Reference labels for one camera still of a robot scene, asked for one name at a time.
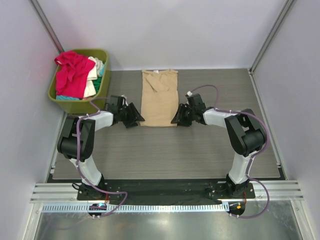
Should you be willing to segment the beige t shirt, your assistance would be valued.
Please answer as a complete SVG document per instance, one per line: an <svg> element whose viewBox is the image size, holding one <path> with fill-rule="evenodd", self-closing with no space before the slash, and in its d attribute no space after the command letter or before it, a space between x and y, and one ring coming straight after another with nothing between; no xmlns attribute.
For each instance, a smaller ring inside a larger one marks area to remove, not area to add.
<svg viewBox="0 0 320 240"><path fill-rule="evenodd" d="M142 127L175 127L171 123L179 106L178 71L143 70L140 114Z"/></svg>

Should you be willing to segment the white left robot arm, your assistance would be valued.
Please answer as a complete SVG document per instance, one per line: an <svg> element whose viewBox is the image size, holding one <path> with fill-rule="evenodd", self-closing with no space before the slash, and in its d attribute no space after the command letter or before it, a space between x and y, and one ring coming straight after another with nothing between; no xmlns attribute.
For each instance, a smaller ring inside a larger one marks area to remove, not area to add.
<svg viewBox="0 0 320 240"><path fill-rule="evenodd" d="M119 122L129 129L145 121L135 105L128 103L123 95L98 99L108 100L106 110L100 109L91 99L89 103L96 112L67 116L57 143L57 151L75 166L81 177L81 187L87 188L95 200L101 200L108 193L104 176L93 159L95 133Z"/></svg>

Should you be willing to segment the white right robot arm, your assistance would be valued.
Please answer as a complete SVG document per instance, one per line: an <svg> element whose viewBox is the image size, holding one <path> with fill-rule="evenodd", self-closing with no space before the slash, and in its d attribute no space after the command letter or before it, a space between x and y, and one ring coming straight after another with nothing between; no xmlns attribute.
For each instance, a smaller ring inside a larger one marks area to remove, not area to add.
<svg viewBox="0 0 320 240"><path fill-rule="evenodd" d="M171 123L190 127L195 121L226 129L234 158L231 170L225 178L225 192L229 197L237 198L248 187L253 160L268 141L263 121L250 108L234 111L206 107L198 93L187 95L186 98L187 103L178 105Z"/></svg>

